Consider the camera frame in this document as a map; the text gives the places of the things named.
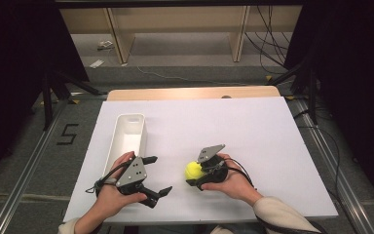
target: tennis ball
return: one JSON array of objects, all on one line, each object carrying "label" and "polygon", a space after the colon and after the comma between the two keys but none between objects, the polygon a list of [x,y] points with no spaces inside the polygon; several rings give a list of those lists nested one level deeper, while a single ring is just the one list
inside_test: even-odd
[{"label": "tennis ball", "polygon": [[184,171],[186,179],[198,179],[204,175],[202,172],[202,166],[197,162],[191,162],[187,164],[186,170]]}]

